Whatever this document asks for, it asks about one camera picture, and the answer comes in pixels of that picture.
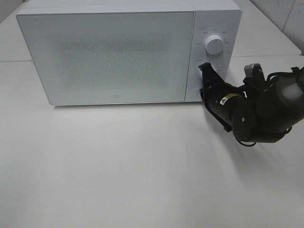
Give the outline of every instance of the microwave window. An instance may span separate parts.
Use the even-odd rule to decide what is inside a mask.
[[[53,105],[182,102],[194,12],[19,16]]]

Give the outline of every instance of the table surface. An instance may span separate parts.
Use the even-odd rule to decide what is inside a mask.
[[[234,57],[265,74],[303,56]],[[0,63],[5,228],[302,228],[304,122],[239,145],[200,103],[53,107],[32,62]]]
[[[300,55],[301,51],[251,2],[237,0],[243,16],[232,56]],[[0,24],[0,62],[29,61],[31,56],[15,15],[18,7]]]

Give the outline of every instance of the microwave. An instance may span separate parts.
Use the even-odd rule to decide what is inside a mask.
[[[199,102],[198,66],[225,77],[233,0],[31,0],[17,20],[51,105]]]

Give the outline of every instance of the white knob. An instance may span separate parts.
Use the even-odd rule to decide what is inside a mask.
[[[205,39],[205,47],[209,54],[216,55],[224,48],[224,39],[222,36],[214,34]]]

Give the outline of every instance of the microwave control panel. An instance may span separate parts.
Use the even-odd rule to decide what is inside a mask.
[[[210,62],[225,79],[240,18],[238,9],[195,12],[185,102],[201,101],[201,64]]]

